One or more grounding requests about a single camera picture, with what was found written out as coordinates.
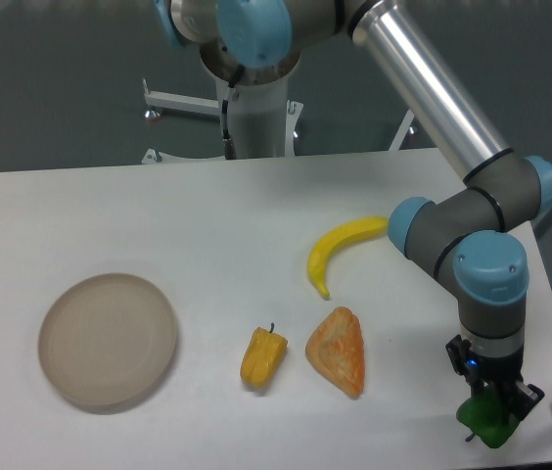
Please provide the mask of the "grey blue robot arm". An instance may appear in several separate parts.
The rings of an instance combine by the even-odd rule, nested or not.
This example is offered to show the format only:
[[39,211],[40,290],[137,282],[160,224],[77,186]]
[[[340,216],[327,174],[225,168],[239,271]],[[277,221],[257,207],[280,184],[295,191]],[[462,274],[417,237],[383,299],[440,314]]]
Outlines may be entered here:
[[393,244],[457,300],[462,331],[446,350],[471,388],[458,416],[470,427],[526,418],[543,393],[521,374],[529,267],[512,230],[552,207],[552,164],[515,154],[400,1],[158,1],[155,11],[167,41],[198,44],[225,85],[228,160],[286,149],[284,100],[235,107],[235,92],[286,77],[305,48],[340,33],[371,54],[465,185],[439,204],[410,198],[389,221]]

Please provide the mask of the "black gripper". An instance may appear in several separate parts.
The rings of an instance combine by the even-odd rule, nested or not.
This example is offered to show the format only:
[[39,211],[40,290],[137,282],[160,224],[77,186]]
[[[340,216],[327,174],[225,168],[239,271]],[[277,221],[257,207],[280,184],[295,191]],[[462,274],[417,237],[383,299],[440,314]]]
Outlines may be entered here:
[[529,414],[545,396],[541,389],[524,382],[524,347],[504,357],[489,357],[477,353],[474,343],[457,335],[445,349],[455,373],[470,386],[471,399],[487,386],[495,389],[501,400],[505,425],[519,425],[521,419],[517,414]]

